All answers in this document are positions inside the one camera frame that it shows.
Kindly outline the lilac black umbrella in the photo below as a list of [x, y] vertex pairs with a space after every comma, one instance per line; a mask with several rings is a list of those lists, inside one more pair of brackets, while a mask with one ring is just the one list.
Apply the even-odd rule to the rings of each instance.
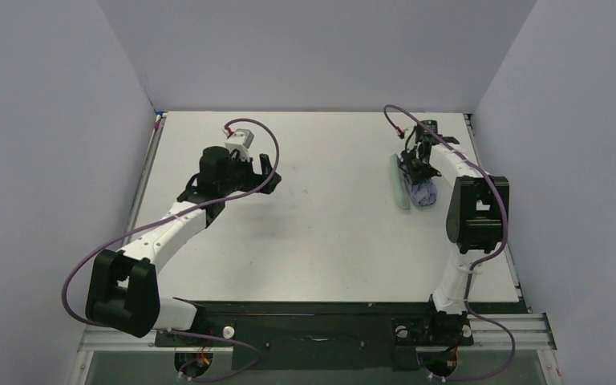
[[402, 177], [403, 190], [408, 202], [418, 209], [433, 206], [438, 197], [438, 190], [432, 179], [427, 179], [416, 183], [412, 180], [407, 169], [402, 164], [399, 165], [400, 176]]

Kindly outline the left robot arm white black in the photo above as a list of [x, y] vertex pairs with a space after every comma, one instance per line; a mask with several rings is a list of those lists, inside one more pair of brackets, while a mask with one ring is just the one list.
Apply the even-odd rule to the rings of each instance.
[[259, 160], [261, 171], [255, 172], [239, 150], [206, 148], [198, 173], [157, 223], [139, 228], [137, 240], [122, 248], [102, 249], [94, 256], [85, 305], [87, 319], [135, 337], [144, 337], [151, 330], [189, 330], [197, 307], [163, 296], [158, 273], [191, 238], [217, 219], [226, 202], [274, 191], [282, 179], [277, 172], [279, 162], [266, 154]]

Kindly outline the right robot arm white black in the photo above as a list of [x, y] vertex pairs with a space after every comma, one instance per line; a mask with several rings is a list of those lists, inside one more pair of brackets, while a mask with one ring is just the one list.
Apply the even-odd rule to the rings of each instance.
[[509, 181], [470, 161], [456, 138], [438, 133], [435, 120], [407, 131], [404, 148], [391, 158], [391, 166], [402, 209], [434, 205], [440, 196], [436, 179], [452, 187], [445, 229], [453, 248], [431, 300], [439, 312], [462, 314], [480, 266], [505, 248]]

